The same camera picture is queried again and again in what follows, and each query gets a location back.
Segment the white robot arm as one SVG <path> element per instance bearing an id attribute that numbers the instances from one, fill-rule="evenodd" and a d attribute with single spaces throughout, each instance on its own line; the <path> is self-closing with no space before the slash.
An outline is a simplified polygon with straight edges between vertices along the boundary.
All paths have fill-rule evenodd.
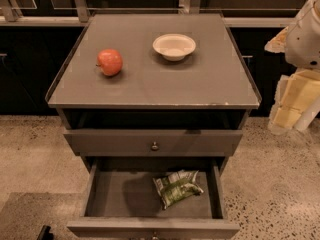
<path id="1" fill-rule="evenodd" d="M 304 131 L 320 110 L 320 0 L 308 0 L 264 49 L 283 53 L 296 67 L 290 76 L 280 77 L 268 128 L 275 135 Z"/>

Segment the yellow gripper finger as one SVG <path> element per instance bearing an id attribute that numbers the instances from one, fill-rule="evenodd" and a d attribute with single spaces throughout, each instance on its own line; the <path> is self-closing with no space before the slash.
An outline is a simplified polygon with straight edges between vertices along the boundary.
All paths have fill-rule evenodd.
<path id="1" fill-rule="evenodd" d="M 273 106 L 269 115 L 268 129 L 272 134 L 281 135 L 293 128 L 301 114 L 295 110 L 287 110 Z"/>
<path id="2" fill-rule="evenodd" d="M 308 69 L 297 70 L 288 79 L 281 106 L 303 113 L 319 96 L 320 72 Z"/>

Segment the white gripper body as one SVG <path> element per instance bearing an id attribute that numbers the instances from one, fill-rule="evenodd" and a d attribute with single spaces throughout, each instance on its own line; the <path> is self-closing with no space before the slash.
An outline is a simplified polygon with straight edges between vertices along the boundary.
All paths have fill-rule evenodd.
<path id="1" fill-rule="evenodd" d="M 286 75 L 282 75 L 280 80 L 277 83 L 275 95 L 274 95 L 274 104 L 271 107 L 269 117 L 274 118 L 278 108 L 280 107 L 281 99 L 285 93 L 286 86 L 288 83 L 289 77 Z"/>

